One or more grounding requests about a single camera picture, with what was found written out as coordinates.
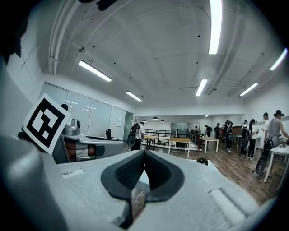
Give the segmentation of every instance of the ceiling fixture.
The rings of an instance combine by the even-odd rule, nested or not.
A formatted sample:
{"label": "ceiling fixture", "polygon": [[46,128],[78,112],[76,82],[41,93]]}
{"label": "ceiling fixture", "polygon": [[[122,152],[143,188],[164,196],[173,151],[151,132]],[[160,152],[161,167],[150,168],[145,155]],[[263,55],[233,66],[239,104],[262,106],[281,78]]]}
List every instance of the ceiling fixture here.
{"label": "ceiling fixture", "polygon": [[98,110],[97,108],[94,108],[94,107],[90,107],[90,106],[87,106],[87,107],[89,107],[89,108],[91,108],[91,109],[96,109],[96,110]]}
{"label": "ceiling fixture", "polygon": [[281,62],[282,60],[285,58],[285,56],[287,55],[287,48],[284,49],[283,53],[279,56],[279,58],[277,59],[277,61],[270,67],[270,70],[274,70]]}
{"label": "ceiling fixture", "polygon": [[209,54],[217,54],[222,27],[222,0],[210,0],[211,40]]}
{"label": "ceiling fixture", "polygon": [[244,91],[240,96],[247,94],[249,91],[251,91],[257,85],[258,85],[257,83],[254,83],[251,87],[249,87],[246,91]]}
{"label": "ceiling fixture", "polygon": [[197,91],[197,93],[196,93],[196,96],[200,96],[200,94],[201,94],[202,91],[204,90],[204,87],[205,87],[207,81],[208,81],[207,79],[202,79],[202,81],[201,81],[201,83],[200,83],[200,86],[199,86],[199,89],[198,89],[198,91]]}
{"label": "ceiling fixture", "polygon": [[135,98],[137,101],[142,101],[140,98],[138,98],[137,96],[135,96],[133,93],[131,93],[131,92],[126,92],[129,96],[131,96],[131,97],[133,97],[133,98]]}
{"label": "ceiling fixture", "polygon": [[110,82],[112,81],[112,79],[110,77],[108,77],[107,75],[105,75],[104,73],[100,72],[99,70],[95,69],[93,66],[87,64],[86,62],[84,62],[83,60],[80,61],[79,63],[80,66],[84,67],[87,70],[90,70],[91,72],[95,73],[97,76],[105,79],[106,81]]}
{"label": "ceiling fixture", "polygon": [[[71,102],[71,101],[68,101],[68,100],[66,100],[66,102],[68,102],[68,103],[74,103],[74,102]],[[74,104],[78,104],[78,103],[74,103]]]}

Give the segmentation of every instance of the pants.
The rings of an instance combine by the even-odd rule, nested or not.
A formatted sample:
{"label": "pants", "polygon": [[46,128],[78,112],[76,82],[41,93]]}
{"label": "pants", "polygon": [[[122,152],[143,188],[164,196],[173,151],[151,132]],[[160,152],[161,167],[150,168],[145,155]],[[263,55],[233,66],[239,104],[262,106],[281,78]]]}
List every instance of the pants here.
{"label": "pants", "polygon": [[243,147],[241,147],[241,154],[243,154],[244,156],[247,155],[247,150],[245,149],[245,145]]}
{"label": "pants", "polygon": [[140,149],[140,139],[135,138],[135,144],[131,147],[131,151]]}
{"label": "pants", "polygon": [[227,146],[227,149],[231,149],[232,147],[232,141],[229,140],[228,135],[226,135],[226,146]]}
{"label": "pants", "polygon": [[250,139],[250,147],[249,147],[248,157],[250,157],[250,155],[251,155],[251,158],[253,158],[254,150],[255,150],[255,144],[256,144],[256,140]]}

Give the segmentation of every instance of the white desk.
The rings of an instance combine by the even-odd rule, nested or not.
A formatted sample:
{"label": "white desk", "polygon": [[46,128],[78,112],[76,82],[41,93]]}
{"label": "white desk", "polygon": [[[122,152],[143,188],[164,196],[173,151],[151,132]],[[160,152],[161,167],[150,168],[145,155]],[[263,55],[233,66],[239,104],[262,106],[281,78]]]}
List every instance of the white desk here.
{"label": "white desk", "polygon": [[171,143],[172,142],[178,142],[178,143],[186,143],[188,144],[188,157],[189,157],[189,154],[190,154],[190,143],[191,143],[191,140],[189,138],[178,138],[178,137],[171,137],[168,141],[168,154],[170,154],[170,151],[171,151]]}
{"label": "white desk", "polygon": [[[267,179],[268,179],[268,176],[269,176],[269,173],[270,173],[270,169],[271,169],[271,167],[272,167],[274,155],[288,156],[288,155],[289,155],[289,146],[286,146],[285,148],[276,147],[276,148],[271,149],[270,164],[269,164],[269,167],[268,167],[268,170],[267,170],[265,179],[264,179],[264,183],[266,183],[266,181],[267,181]],[[282,185],[282,183],[283,183],[283,181],[284,181],[284,179],[285,179],[286,172],[287,172],[287,170],[288,170],[288,164],[289,164],[289,159],[287,160],[287,164],[286,164],[286,167],[285,167],[285,170],[284,170],[284,173],[283,173],[281,182],[280,182],[280,184],[279,184],[279,186],[278,186],[278,188],[277,188],[277,191],[279,190],[280,186]]]}
{"label": "white desk", "polygon": [[257,137],[256,137],[256,143],[255,143],[255,150],[254,150],[254,152],[256,151],[258,139],[260,139],[260,144],[261,144],[261,136],[257,136]]}
{"label": "white desk", "polygon": [[218,152],[219,139],[211,138],[211,137],[207,137],[207,138],[201,137],[200,139],[205,141],[205,154],[207,152],[207,143],[209,143],[208,148],[210,148],[210,141],[217,141],[216,153]]}
{"label": "white desk", "polygon": [[239,138],[242,137],[241,135],[235,135],[235,143],[237,138],[237,147],[239,146]]}

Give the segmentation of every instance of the white ceiling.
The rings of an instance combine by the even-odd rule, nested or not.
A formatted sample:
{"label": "white ceiling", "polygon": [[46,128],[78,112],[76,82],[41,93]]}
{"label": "white ceiling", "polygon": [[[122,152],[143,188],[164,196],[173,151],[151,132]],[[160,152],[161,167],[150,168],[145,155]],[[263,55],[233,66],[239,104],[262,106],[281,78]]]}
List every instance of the white ceiling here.
{"label": "white ceiling", "polygon": [[[202,78],[218,87],[205,88],[200,97],[236,97],[240,86],[261,86],[282,71],[269,67],[284,47],[248,1],[223,0],[222,6],[218,52],[209,55],[208,0],[119,0],[105,11],[95,2],[79,4],[65,28],[57,74],[133,105],[197,101],[197,88],[179,88],[198,87]],[[85,53],[78,51],[81,46]],[[85,70],[80,60],[93,60],[92,66],[112,81]],[[126,91],[144,96],[143,102]]]}

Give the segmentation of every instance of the black chair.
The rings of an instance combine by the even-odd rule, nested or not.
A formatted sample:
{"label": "black chair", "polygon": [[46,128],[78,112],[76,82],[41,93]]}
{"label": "black chair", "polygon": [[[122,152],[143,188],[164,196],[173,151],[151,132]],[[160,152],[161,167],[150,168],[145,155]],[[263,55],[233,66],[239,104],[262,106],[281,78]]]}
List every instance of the black chair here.
{"label": "black chair", "polygon": [[105,131],[105,134],[107,135],[107,138],[108,138],[108,139],[113,138],[113,137],[112,137],[112,131],[111,131],[109,128]]}

